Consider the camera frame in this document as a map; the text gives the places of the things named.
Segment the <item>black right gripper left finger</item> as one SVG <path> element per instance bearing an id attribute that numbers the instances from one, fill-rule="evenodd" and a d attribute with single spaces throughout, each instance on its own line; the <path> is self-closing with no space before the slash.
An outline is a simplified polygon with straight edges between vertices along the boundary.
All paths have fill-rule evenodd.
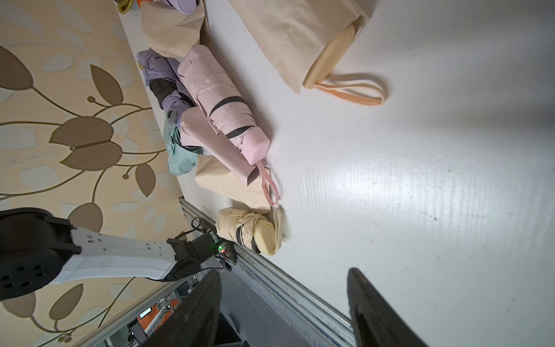
<path id="1" fill-rule="evenodd" d="M 145 345 L 212 346 L 218 329 L 222 292 L 220 273 L 211 270 Z"/>

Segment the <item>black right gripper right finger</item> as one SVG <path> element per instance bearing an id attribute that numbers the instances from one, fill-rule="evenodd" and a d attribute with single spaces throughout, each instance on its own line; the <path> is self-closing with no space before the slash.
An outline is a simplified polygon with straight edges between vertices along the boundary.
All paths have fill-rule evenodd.
<path id="1" fill-rule="evenodd" d="M 357 346 L 426 345 L 358 268 L 348 271 L 347 286 Z"/>

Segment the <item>pink sleeved umbrella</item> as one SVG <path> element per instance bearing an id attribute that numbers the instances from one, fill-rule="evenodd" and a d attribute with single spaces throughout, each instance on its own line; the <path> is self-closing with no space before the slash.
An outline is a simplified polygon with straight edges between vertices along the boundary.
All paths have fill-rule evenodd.
<path id="1" fill-rule="evenodd" d="M 208 47 L 191 48 L 179 64 L 178 77 L 215 132 L 225 135 L 248 164 L 259 169 L 267 202 L 272 207 L 278 205 L 277 185 L 265 167 L 270 139 L 257 125 L 237 86 Z"/>

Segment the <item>lilac umbrella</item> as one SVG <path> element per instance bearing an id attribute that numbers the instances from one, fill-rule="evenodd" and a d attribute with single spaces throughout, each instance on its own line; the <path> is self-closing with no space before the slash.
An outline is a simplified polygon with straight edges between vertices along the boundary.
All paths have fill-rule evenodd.
<path id="1" fill-rule="evenodd" d="M 143 73 L 145 85 L 156 97 L 166 114 L 166 120 L 179 126 L 182 114 L 196 106 L 178 77 L 179 62 L 161 56 L 153 49 L 139 52 L 137 62 Z"/>
<path id="2" fill-rule="evenodd" d="M 184 15 L 192 14 L 199 4 L 198 0 L 162 0 L 162 2 Z"/>

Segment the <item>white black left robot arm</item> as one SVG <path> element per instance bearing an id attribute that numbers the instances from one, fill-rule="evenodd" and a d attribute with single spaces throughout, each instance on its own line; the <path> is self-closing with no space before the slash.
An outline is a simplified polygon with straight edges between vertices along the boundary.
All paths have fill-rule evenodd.
<path id="1" fill-rule="evenodd" d="M 176 263 L 166 241 L 99 234 L 39 208 L 1 211 L 3 301 L 71 280 L 163 280 Z"/>

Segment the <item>cream umbrella sleeve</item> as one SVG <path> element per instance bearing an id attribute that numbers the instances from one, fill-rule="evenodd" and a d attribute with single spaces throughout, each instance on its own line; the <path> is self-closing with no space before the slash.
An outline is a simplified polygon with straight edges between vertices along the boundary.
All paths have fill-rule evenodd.
<path id="1" fill-rule="evenodd" d="M 271 209 L 264 196 L 261 177 L 247 186 L 213 156 L 198 157 L 195 181 L 202 188 L 240 202 L 254 212 L 264 214 Z"/>

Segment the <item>mint green umbrella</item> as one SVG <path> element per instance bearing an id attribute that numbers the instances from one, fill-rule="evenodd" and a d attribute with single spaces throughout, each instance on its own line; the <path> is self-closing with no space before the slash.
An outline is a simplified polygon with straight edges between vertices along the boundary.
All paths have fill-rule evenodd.
<path id="1" fill-rule="evenodd" d="M 169 157 L 167 167 L 174 176 L 189 173 L 197 164 L 198 156 L 203 154 L 199 146 L 183 146 L 178 121 L 181 119 L 175 110 L 166 111 L 163 139 Z"/>

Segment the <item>cream bare umbrella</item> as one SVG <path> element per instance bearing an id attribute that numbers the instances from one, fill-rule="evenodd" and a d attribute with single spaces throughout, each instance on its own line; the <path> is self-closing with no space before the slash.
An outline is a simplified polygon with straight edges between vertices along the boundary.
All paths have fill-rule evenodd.
<path id="1" fill-rule="evenodd" d="M 255 212 L 226 208 L 219 211 L 215 225 L 220 238 L 257 254 L 273 256 L 282 246 L 282 222 L 281 209 L 273 211 L 273 221 L 270 221 Z"/>

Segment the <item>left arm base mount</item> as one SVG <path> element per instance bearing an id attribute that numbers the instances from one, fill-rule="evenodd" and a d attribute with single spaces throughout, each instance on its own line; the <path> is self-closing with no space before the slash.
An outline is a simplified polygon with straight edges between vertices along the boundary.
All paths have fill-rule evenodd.
<path id="1" fill-rule="evenodd" d="M 222 269 L 228 271 L 238 260 L 234 245 L 212 231 L 204 232 L 192 241 L 188 241 L 183 233 L 178 238 L 168 239 L 167 243 L 175 253 L 176 264 L 160 282 L 175 282 L 196 275 L 202 271 L 202 264 L 211 258 L 218 259 Z"/>

